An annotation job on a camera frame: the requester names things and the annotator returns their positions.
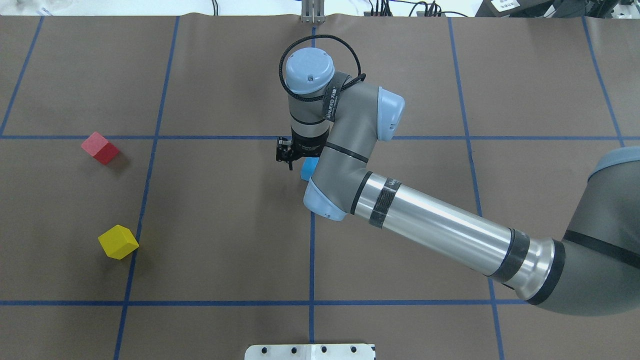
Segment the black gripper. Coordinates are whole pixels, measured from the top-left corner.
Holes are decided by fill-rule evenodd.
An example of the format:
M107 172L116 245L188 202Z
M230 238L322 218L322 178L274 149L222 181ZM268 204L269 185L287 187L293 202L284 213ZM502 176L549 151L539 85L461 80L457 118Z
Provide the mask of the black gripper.
M299 134L292 134L290 145L290 159L299 160L300 158L319 158L322 155L323 148L327 143L329 134L321 134L320 136L305 137Z

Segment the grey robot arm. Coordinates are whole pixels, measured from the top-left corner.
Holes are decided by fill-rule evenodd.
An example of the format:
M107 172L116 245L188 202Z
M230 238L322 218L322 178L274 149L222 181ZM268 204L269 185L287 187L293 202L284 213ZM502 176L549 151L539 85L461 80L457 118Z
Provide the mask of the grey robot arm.
M337 71L332 57L291 43L278 64L288 96L291 139L276 159L317 158L303 202L342 221L351 214L480 272L526 303L554 313L606 316L639 307L639 148L606 153L560 240L533 238L367 169L377 142L390 141L404 98Z

